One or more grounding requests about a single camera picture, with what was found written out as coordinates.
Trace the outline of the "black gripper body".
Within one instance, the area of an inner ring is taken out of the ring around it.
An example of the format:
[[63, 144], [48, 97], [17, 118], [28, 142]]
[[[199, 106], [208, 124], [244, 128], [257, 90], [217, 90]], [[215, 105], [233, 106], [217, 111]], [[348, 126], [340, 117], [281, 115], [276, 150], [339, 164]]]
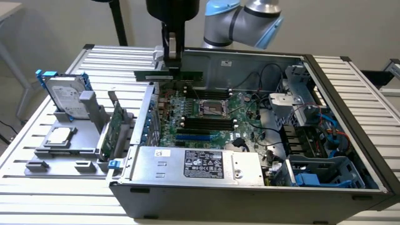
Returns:
[[147, 11], [165, 24], [189, 21], [199, 13], [199, 0], [145, 0]]

